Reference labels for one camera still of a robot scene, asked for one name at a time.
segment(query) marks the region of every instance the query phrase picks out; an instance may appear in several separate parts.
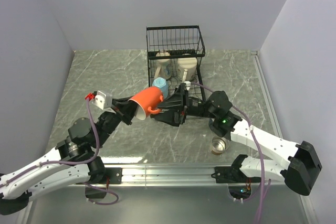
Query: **marble surface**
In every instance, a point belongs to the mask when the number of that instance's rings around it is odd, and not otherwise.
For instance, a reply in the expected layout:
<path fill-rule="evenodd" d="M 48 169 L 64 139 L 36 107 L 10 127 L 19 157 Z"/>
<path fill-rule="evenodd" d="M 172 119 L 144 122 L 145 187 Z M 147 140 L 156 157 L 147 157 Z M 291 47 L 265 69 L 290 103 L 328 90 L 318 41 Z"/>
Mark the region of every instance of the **marble surface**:
<path fill-rule="evenodd" d="M 213 90 L 224 90 L 234 105 L 245 111 L 256 127 L 273 133 L 265 99 L 250 51 L 208 50 L 201 64 L 203 83 Z M 47 151 L 65 139 L 67 129 L 82 116 L 87 117 L 84 97 L 104 90 L 121 98 L 148 86 L 145 50 L 76 51 L 64 88 Z M 101 111 L 92 107 L 96 119 Z M 221 156 L 209 151 L 214 133 L 207 119 L 190 117 L 179 128 L 147 118 L 121 123 L 112 133 L 100 156 L 106 163 L 224 163 L 238 154 L 253 157 L 250 148 L 231 142 Z"/>

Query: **red clip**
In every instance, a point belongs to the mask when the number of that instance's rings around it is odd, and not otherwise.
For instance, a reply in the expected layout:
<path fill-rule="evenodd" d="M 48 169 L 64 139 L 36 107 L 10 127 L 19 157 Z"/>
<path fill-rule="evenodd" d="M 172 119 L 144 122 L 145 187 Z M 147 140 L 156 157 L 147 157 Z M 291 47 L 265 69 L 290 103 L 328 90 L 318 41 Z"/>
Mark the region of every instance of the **red clip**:
<path fill-rule="evenodd" d="M 95 95 L 92 93 L 89 93 L 86 97 L 85 100 L 89 98 L 89 101 L 91 101 L 93 98 L 95 98 Z"/>

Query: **dish rack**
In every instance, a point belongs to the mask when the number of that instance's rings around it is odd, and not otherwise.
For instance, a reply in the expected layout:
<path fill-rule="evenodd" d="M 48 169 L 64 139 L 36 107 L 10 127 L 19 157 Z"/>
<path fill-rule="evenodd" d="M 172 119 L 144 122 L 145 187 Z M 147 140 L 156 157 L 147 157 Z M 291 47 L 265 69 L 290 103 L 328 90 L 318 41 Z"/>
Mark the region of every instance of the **dish rack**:
<path fill-rule="evenodd" d="M 171 59 L 172 76 L 167 80 L 169 84 L 169 95 L 175 92 L 181 80 L 178 78 L 179 58 L 196 58 L 196 74 L 191 82 L 203 84 L 200 66 L 205 56 L 205 46 L 199 26 L 162 26 L 147 27 L 147 63 L 148 63 L 148 85 L 152 85 L 156 70 L 155 60 Z M 156 56 L 159 51 L 167 51 L 170 56 Z M 189 95 L 206 101 L 204 88 L 191 85 Z"/>

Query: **mug handle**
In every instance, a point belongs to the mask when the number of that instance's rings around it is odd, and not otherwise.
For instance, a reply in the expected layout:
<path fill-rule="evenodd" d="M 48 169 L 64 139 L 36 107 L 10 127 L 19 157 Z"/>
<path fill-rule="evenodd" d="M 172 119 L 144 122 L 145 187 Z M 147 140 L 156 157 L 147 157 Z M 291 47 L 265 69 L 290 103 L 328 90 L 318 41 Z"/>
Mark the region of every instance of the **mug handle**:
<path fill-rule="evenodd" d="M 161 71 L 161 65 L 157 67 L 157 69 L 155 71 L 154 79 L 156 79 L 157 77 L 159 77 L 160 71 Z"/>
<path fill-rule="evenodd" d="M 160 101 L 161 102 L 163 102 L 163 95 L 160 95 Z M 156 109 L 156 110 L 152 110 L 152 107 L 150 106 L 150 107 L 148 107 L 148 112 L 149 113 L 151 113 L 151 114 L 159 114 L 161 111 L 162 111 L 162 109 Z"/>
<path fill-rule="evenodd" d="M 185 79 L 187 79 L 187 74 L 188 74 L 188 70 L 184 69 L 182 82 L 185 82 Z"/>
<path fill-rule="evenodd" d="M 161 111 L 161 109 L 152 110 L 152 107 L 148 107 L 148 112 L 154 115 L 159 114 Z"/>

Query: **white mug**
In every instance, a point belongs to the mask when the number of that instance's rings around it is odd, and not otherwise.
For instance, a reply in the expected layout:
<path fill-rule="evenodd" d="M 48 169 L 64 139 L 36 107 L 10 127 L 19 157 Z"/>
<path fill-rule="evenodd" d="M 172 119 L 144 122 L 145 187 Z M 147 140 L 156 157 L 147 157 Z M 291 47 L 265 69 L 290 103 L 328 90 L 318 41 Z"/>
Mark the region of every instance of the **white mug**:
<path fill-rule="evenodd" d="M 196 73 L 196 58 L 180 58 L 177 60 L 178 76 L 182 82 L 191 81 Z"/>
<path fill-rule="evenodd" d="M 166 51 L 160 51 L 156 56 L 170 56 L 170 53 Z M 156 60 L 156 71 L 154 79 L 157 77 L 162 77 L 164 79 L 169 79 L 172 76 L 172 60 L 171 59 L 160 59 Z"/>

